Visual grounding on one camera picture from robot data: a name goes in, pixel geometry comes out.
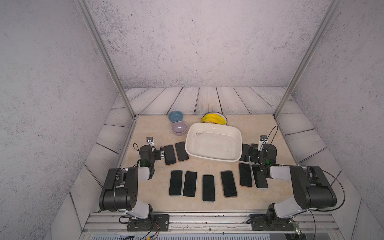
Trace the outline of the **white plastic storage box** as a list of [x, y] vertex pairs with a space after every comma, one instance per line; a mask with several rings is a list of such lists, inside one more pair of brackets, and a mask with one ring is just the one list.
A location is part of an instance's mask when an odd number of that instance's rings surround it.
[[187, 154], [205, 161], [233, 163], [241, 158], [242, 149], [240, 130], [226, 125], [194, 123], [185, 141]]

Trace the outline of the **black phone cream case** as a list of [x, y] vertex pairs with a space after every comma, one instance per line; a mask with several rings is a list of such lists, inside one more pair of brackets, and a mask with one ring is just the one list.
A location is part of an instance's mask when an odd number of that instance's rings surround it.
[[251, 188], [253, 186], [251, 165], [239, 163], [239, 176], [240, 186], [247, 188]]

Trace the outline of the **black phone pink case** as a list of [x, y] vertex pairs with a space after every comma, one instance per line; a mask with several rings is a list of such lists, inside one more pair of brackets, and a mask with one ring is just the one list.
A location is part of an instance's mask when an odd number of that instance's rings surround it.
[[232, 171], [220, 172], [222, 187], [225, 198], [235, 198], [238, 196], [235, 179]]

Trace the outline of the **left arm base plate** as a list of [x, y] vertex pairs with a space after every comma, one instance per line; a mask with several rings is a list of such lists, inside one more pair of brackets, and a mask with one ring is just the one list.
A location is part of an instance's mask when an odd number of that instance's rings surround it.
[[170, 216], [155, 214], [148, 219], [132, 219], [127, 223], [128, 232], [148, 232], [159, 231], [167, 232], [169, 230]]

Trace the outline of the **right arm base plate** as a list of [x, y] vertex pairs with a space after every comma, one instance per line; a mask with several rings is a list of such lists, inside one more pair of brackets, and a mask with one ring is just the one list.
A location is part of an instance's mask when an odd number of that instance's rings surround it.
[[294, 231], [295, 227], [289, 219], [268, 217], [267, 214], [250, 214], [247, 224], [253, 231]]

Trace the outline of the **black phone thin case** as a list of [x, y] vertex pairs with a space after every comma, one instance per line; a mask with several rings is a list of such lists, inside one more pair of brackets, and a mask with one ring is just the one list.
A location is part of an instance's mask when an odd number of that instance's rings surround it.
[[249, 159], [249, 145], [247, 144], [242, 144], [242, 155], [241, 158], [239, 159], [240, 162], [246, 162], [248, 163], [250, 161]]

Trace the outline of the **black phone dark case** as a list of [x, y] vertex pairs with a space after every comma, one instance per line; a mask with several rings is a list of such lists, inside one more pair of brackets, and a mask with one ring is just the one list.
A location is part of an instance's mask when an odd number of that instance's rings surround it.
[[202, 199], [204, 202], [216, 200], [215, 177], [213, 175], [203, 175], [202, 177]]

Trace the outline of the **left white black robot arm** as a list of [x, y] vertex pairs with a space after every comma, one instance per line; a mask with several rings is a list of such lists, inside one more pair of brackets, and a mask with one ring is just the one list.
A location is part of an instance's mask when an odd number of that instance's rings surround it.
[[99, 198], [100, 210], [121, 212], [134, 220], [154, 219], [153, 207], [139, 199], [138, 183], [153, 178], [155, 161], [164, 158], [164, 149], [145, 145], [139, 149], [139, 157], [134, 167], [109, 169]]

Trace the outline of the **black phone white case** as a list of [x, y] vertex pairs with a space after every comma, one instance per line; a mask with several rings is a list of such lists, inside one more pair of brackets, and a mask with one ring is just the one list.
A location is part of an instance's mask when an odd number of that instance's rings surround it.
[[197, 172], [187, 171], [185, 174], [183, 196], [184, 197], [195, 197], [197, 189]]

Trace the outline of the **black phone red case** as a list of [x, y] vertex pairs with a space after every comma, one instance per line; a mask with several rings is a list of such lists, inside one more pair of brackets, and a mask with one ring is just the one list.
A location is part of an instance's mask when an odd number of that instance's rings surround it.
[[178, 161], [183, 162], [189, 160], [189, 155], [186, 152], [186, 143], [185, 142], [179, 142], [175, 144]]

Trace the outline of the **black phone grey case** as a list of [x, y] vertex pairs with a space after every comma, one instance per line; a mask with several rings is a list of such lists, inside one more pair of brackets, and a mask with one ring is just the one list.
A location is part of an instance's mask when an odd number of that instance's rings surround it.
[[257, 189], [267, 189], [269, 187], [267, 178], [259, 165], [252, 165], [252, 172]]

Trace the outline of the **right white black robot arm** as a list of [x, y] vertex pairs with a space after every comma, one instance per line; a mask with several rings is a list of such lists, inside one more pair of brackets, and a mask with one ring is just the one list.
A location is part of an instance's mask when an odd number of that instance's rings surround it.
[[337, 196], [319, 166], [288, 166], [277, 164], [277, 148], [271, 144], [252, 144], [245, 159], [253, 163], [255, 186], [267, 189], [267, 179], [288, 181], [293, 195], [279, 203], [269, 205], [268, 220], [286, 220], [307, 210], [322, 211], [337, 205]]

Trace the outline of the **black phone light blue case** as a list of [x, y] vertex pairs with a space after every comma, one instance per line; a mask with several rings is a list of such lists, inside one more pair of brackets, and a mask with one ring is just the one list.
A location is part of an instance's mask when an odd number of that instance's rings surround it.
[[182, 181], [183, 181], [183, 171], [176, 170], [171, 172], [170, 187], [169, 187], [170, 196], [180, 196], [182, 194]]

